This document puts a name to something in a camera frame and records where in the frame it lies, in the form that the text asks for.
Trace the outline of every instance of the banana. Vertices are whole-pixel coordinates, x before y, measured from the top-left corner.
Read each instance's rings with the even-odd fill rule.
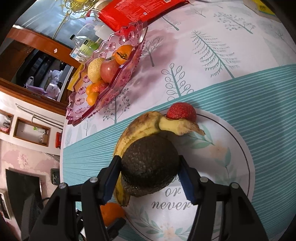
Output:
[[[195,131],[200,135],[205,135],[204,131],[196,123],[185,119],[171,120],[158,111],[149,111],[133,120],[124,130],[119,138],[113,155],[123,156],[126,149],[135,141],[142,137],[159,133],[160,131],[171,131],[178,136]],[[127,206],[130,196],[124,192],[121,183],[121,174],[118,177],[114,196],[121,206]]]

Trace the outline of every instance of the white plate print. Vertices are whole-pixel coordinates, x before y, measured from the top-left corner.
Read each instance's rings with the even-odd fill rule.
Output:
[[[220,117],[196,109],[197,121],[206,133],[175,136],[166,133],[189,166],[215,183],[237,182],[252,200],[255,168],[251,153],[239,133]],[[131,197],[125,207],[127,221],[145,240],[187,240],[197,206],[185,197],[178,176],[162,190],[143,197]],[[219,234],[221,204],[217,205],[213,238]]]

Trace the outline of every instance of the tablecloth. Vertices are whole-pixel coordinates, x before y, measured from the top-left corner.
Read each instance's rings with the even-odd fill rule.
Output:
[[[296,212],[295,51],[281,23],[241,1],[192,2],[164,15],[149,25],[143,56],[122,93],[65,128],[63,180],[73,185],[96,176],[140,113],[188,102],[227,121],[246,142],[255,167],[252,204],[272,239]],[[141,239],[129,225],[120,236]]]

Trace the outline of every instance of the pink glass fruit bowl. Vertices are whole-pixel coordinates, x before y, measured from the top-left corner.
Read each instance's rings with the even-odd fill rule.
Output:
[[[129,82],[131,74],[142,54],[144,40],[147,32],[146,24],[142,22],[130,23],[127,27],[122,27],[118,32],[110,35],[100,48],[94,51],[92,57],[85,63],[84,68],[79,73],[79,79],[74,85],[74,92],[69,96],[66,119],[68,124],[76,126],[85,118],[91,117],[104,106],[108,105]],[[91,61],[95,58],[110,58],[114,51],[122,45],[132,45],[128,60],[122,64],[109,86],[99,94],[93,106],[86,102],[86,88],[92,83],[87,76],[87,69]]]

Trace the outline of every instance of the red plastic package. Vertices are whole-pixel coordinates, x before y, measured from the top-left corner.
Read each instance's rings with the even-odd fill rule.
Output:
[[[187,0],[113,0],[100,11],[99,18],[116,32],[130,22],[149,21],[185,2]]]

